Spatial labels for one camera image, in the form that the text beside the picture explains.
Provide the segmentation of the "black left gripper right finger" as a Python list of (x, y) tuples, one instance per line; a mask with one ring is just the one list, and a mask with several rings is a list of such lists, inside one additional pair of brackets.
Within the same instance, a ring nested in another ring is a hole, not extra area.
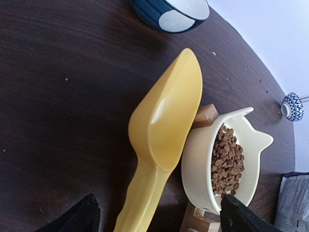
[(281, 232), (231, 194), (221, 201), (220, 221), (223, 232)]

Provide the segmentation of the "yellow plastic scoop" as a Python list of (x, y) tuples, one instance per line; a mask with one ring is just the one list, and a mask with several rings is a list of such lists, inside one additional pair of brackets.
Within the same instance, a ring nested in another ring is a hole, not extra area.
[(134, 110), (128, 136), (138, 158), (116, 232), (147, 231), (166, 182), (176, 168), (203, 89), (194, 52), (184, 49)]

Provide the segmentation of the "cream cat-ear pet bowl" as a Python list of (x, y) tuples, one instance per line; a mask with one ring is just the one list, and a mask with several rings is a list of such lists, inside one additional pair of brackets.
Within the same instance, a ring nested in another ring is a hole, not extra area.
[(253, 107), (218, 116), (207, 127), (192, 129), (182, 156), (182, 182), (195, 207), (219, 214), (225, 194), (248, 206), (255, 194), (261, 152), (273, 137), (255, 130), (246, 118)]

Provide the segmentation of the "purple pet food bag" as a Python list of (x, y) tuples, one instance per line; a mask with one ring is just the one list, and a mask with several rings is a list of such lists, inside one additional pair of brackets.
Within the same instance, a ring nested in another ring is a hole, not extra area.
[(309, 174), (283, 175), (275, 227), (283, 232), (309, 232)]

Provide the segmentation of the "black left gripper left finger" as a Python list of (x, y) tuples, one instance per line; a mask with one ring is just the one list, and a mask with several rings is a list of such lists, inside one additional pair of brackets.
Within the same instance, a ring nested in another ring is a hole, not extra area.
[(56, 220), (38, 229), (39, 232), (97, 232), (100, 208), (94, 194), (82, 198)]

